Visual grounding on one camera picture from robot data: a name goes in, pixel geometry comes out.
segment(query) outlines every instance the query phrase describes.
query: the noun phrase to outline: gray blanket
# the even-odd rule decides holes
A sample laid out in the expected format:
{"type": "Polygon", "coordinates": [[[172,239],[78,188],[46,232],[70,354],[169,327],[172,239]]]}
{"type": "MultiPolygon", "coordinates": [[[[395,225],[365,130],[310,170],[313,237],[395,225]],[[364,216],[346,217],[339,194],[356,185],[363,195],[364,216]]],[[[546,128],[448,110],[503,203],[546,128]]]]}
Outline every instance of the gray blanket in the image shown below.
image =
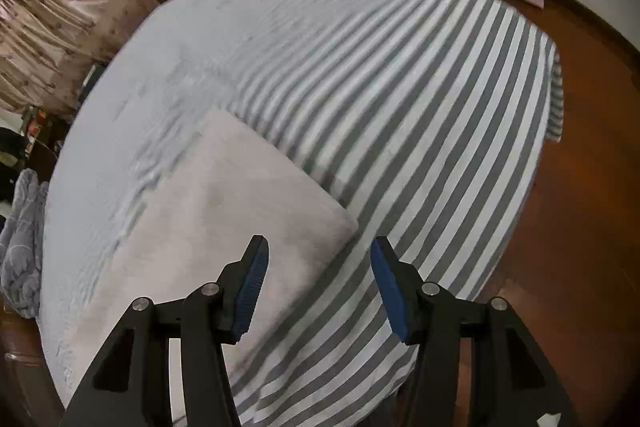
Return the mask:
{"type": "Polygon", "coordinates": [[[40,307],[42,232],[49,184],[31,169],[20,173],[12,213],[0,233],[0,289],[4,302],[25,318],[40,307]]]}

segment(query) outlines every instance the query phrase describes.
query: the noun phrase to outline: folded beige towel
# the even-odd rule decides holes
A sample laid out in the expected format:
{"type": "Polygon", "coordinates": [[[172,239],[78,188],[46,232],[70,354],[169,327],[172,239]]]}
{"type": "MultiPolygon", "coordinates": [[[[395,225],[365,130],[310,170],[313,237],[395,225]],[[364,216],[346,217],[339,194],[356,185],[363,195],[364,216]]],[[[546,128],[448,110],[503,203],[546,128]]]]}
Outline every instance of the folded beige towel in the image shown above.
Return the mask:
{"type": "MultiPolygon", "coordinates": [[[[215,281],[261,234],[270,258],[254,318],[241,341],[224,349],[228,373],[237,375],[356,230],[355,220],[289,159],[235,117],[212,111],[202,137],[148,197],[76,329],[67,332],[73,390],[133,299],[186,297],[215,281]]],[[[171,342],[174,418],[184,414],[177,346],[171,342]]]]}

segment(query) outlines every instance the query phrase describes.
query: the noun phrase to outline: folded blanket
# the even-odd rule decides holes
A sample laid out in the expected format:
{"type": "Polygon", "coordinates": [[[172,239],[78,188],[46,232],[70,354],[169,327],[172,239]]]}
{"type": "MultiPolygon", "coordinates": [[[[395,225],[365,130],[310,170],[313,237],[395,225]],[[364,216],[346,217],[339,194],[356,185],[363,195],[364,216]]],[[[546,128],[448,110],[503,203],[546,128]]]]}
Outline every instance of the folded blanket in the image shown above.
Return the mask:
{"type": "MultiPolygon", "coordinates": [[[[269,242],[269,267],[249,332],[224,347],[233,380],[356,232],[354,219],[316,182],[232,115],[212,111],[201,134],[148,196],[68,331],[73,390],[134,298],[186,297],[240,259],[258,233],[269,242]]],[[[184,413],[178,346],[170,343],[174,418],[184,413]]]]}
{"type": "Polygon", "coordinates": [[[31,169],[20,173],[12,213],[0,233],[0,289],[4,302],[30,319],[40,307],[42,234],[49,184],[31,169]]]}

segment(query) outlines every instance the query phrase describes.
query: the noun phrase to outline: striped fabric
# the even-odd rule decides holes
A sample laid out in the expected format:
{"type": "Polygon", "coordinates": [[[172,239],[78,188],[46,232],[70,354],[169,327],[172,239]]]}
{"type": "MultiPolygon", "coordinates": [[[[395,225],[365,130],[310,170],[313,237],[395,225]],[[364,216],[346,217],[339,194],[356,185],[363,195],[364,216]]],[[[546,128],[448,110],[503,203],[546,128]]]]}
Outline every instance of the striped fabric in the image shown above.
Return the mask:
{"type": "Polygon", "coordinates": [[[226,108],[357,217],[357,237],[240,375],[241,422],[347,426],[407,377],[369,264],[383,234],[461,298],[490,276],[562,132],[555,44],[500,0],[264,0],[226,108]],[[305,21],[313,6],[317,20],[305,21]]]}

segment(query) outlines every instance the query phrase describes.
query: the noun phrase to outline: beige curtain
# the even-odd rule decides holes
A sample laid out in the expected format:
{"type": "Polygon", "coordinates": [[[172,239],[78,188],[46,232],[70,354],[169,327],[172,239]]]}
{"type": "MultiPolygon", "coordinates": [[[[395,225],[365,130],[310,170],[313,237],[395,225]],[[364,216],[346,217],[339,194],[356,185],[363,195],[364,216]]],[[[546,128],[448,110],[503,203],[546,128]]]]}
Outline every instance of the beige curtain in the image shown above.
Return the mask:
{"type": "Polygon", "coordinates": [[[0,107],[75,113],[91,65],[111,60],[155,0],[0,0],[0,107]]]}

